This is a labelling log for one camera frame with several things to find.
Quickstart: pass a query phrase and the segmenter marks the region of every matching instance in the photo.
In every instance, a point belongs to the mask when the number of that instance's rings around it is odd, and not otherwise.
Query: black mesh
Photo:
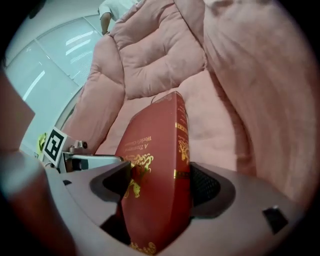
[[[190,190],[194,207],[215,198],[219,194],[220,189],[220,183],[216,179],[196,168],[191,168]]]

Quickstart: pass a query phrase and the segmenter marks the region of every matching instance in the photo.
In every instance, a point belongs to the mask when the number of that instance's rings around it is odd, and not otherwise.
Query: pink fabric
[[[120,56],[115,41],[106,35],[95,46],[90,75],[62,130],[76,140],[87,142],[90,151],[95,153],[106,138],[124,99]]]
[[[193,75],[178,88],[159,93],[153,101],[172,91],[178,91],[185,102],[190,160],[254,175],[242,121],[210,73],[205,70]]]
[[[308,205],[319,180],[317,64],[273,1],[206,0],[210,67],[247,128],[256,175]]]
[[[194,37],[203,46],[204,44],[204,15],[205,3],[203,0],[173,0],[182,18],[187,23]]]
[[[142,1],[103,37],[64,131],[114,154],[133,115],[177,90],[192,161],[256,175],[307,206],[319,179],[320,78],[294,23],[268,0],[174,1]]]
[[[126,100],[114,121],[110,131],[96,151],[97,155],[114,155],[131,118],[151,104],[154,97]]]
[[[206,65],[203,49],[173,0],[148,0],[131,9],[111,36],[120,52],[128,99],[178,87]]]

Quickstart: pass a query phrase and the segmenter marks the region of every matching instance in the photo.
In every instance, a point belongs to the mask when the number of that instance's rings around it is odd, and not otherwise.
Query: cushion
[[[203,49],[173,0],[143,1],[110,35],[120,53],[128,99],[178,87],[206,65]]]
[[[319,71],[274,1],[205,0],[208,65],[249,134],[257,177],[307,206],[319,180]]]
[[[115,154],[131,118],[173,91],[178,91],[185,102],[190,160],[254,175],[255,166],[242,121],[207,70],[189,77],[178,88],[152,97],[126,100],[96,154]]]
[[[105,35],[95,46],[90,75],[62,131],[85,141],[95,153],[125,99],[124,73],[115,41]]]
[[[114,155],[131,118],[151,104],[153,97],[126,100],[111,126],[105,141],[96,151],[97,155]]]

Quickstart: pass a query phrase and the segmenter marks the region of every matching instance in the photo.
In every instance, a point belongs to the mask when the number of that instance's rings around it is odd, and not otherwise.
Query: red book
[[[190,221],[189,139],[182,96],[172,92],[136,114],[115,154],[133,167],[121,201],[130,246],[156,254]]]

